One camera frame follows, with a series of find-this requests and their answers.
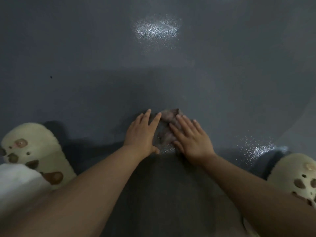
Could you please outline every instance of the cream-colored slipper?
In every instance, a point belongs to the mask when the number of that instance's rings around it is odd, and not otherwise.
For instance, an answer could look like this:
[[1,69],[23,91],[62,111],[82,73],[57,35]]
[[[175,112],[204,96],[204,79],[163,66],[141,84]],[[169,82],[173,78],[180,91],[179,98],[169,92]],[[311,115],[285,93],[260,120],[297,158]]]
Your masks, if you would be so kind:
[[45,126],[25,123],[15,127],[1,142],[6,163],[20,163],[34,169],[58,189],[76,177],[58,140]]
[[[307,155],[289,154],[280,159],[267,182],[316,209],[316,161]],[[259,236],[246,219],[244,226],[251,236]]]

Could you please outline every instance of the gray floor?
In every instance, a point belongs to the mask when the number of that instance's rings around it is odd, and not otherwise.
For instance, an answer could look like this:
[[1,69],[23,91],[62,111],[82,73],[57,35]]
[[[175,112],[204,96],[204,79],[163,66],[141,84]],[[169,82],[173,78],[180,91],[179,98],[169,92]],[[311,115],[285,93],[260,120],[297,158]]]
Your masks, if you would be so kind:
[[[315,134],[304,134],[314,123],[305,114],[315,116],[316,106],[315,5],[0,0],[0,136],[21,123],[45,123],[80,173],[120,146],[139,112],[180,108],[242,168],[274,144],[291,149],[300,140],[312,155]],[[209,236],[211,185],[182,160],[151,157],[105,231]]]

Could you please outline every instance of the bare skin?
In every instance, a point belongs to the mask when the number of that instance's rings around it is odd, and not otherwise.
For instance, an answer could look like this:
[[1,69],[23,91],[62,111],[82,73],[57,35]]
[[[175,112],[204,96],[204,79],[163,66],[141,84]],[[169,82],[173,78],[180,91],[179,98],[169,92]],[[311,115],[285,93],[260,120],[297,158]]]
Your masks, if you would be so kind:
[[[3,236],[99,236],[132,172],[159,152],[152,139],[161,114],[150,125],[149,115],[150,110],[131,124],[123,147],[56,191]],[[174,144],[219,184],[261,237],[316,236],[312,207],[219,157],[197,121],[177,118],[184,134],[170,125],[179,140]]]
[[261,237],[316,236],[315,209],[219,157],[197,121],[177,118],[184,134],[171,124],[179,140],[174,144],[218,183]]

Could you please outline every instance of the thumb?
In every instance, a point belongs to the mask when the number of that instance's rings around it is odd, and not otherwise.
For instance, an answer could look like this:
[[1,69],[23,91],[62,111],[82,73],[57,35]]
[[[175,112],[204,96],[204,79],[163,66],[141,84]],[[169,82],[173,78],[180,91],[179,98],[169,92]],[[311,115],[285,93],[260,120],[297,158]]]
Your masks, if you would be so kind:
[[157,147],[155,147],[155,146],[151,146],[151,151],[150,152],[151,153],[155,153],[155,154],[159,154],[160,153],[159,149]]

